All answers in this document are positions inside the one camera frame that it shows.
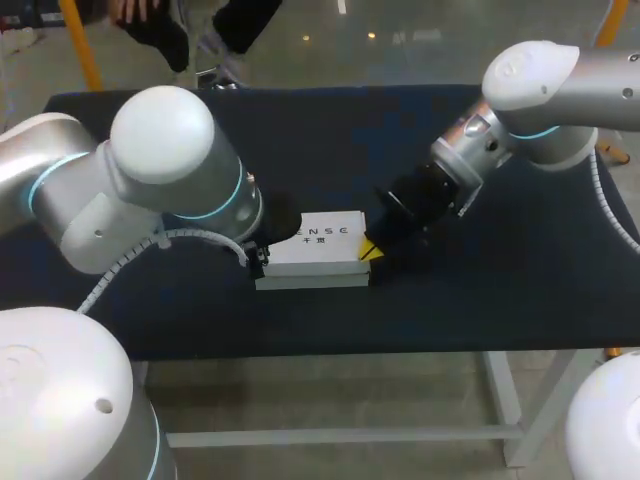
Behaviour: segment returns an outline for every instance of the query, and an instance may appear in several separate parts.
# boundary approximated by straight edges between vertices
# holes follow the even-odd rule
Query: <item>cyan led ring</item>
[[[549,135],[550,133],[555,132],[558,128],[560,128],[560,126],[556,125],[555,127],[551,127],[544,132],[536,133],[534,135],[516,135],[515,133],[511,133],[510,135],[513,138],[517,138],[518,140],[535,140],[536,138],[542,138],[545,135]]]
[[[233,190],[233,193],[231,194],[231,196],[226,202],[224,202],[222,205],[216,208],[213,212],[205,213],[204,215],[197,215],[192,217],[187,215],[176,214],[175,216],[178,218],[182,218],[183,220],[204,220],[205,218],[209,218],[209,217],[213,217],[214,215],[217,215],[222,210],[227,208],[229,204],[233,201],[233,199],[236,197],[238,192],[240,191],[240,185],[242,185],[242,179],[244,178],[244,166],[242,165],[242,162],[240,161],[239,158],[238,158],[238,163],[240,164],[240,173],[238,174],[238,182],[236,183],[236,188]]]
[[[151,469],[149,470],[149,475],[147,476],[147,480],[151,480],[153,475],[156,473],[156,467],[158,465],[158,457],[160,456],[160,424],[158,423],[158,416],[156,415],[156,411],[151,406],[151,412],[153,412],[153,419],[156,422],[156,451],[153,454],[153,463],[151,464]]]
[[[49,175],[51,175],[54,171],[60,168],[63,165],[66,165],[77,158],[84,157],[89,152],[76,153],[74,155],[67,155],[66,157],[62,157],[56,163],[47,168],[44,172],[40,174],[40,176],[33,182],[31,185],[31,190],[29,190],[29,196],[27,197],[27,205],[29,206],[29,211],[33,214],[33,198],[36,196],[36,191],[40,186],[44,183]]]

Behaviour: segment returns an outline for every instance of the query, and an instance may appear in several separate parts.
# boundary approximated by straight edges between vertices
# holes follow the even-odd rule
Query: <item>person's leg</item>
[[[213,28],[231,53],[243,55],[276,13],[282,0],[229,0],[213,17]]]

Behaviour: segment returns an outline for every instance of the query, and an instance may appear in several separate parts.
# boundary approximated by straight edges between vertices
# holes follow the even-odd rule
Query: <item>black tablecloth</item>
[[[132,92],[51,99],[47,111],[107,138]],[[199,93],[265,190],[303,211],[380,212],[385,186],[479,95],[423,86]],[[637,232],[609,174],[612,209]],[[0,308],[76,308],[96,282],[72,271],[37,227],[0,245]],[[151,251],[91,316],[134,359],[556,349],[640,344],[640,258],[600,210],[583,162],[549,174],[513,158],[462,220],[374,269],[369,288],[256,292],[235,258],[197,241]]]

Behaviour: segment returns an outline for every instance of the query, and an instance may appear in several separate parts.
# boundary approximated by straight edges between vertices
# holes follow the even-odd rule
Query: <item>table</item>
[[[99,140],[133,92],[57,96]],[[380,213],[372,191],[427,158],[478,97],[473,86],[210,91],[210,106],[261,188],[303,211]],[[638,237],[611,177],[611,208]],[[77,308],[96,279],[66,266],[35,227],[2,240],[0,308]],[[176,434],[173,446],[503,438],[531,460],[602,347],[640,343],[640,259],[611,229],[584,162],[550,174],[511,159],[461,220],[374,267],[370,288],[256,292],[235,260],[178,242],[119,275],[90,314],[134,360],[484,351],[501,425],[482,429]],[[504,350],[565,349],[524,415]]]

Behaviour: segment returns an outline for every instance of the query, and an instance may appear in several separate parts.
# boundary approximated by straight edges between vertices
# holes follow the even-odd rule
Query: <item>white table frame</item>
[[[558,351],[529,405],[522,411],[506,352],[484,352],[498,425],[190,432],[169,433],[167,439],[172,448],[500,439],[504,440],[506,466],[525,467],[534,460],[542,442],[601,355],[602,349]],[[135,363],[133,368],[136,378],[144,383],[147,362]]]

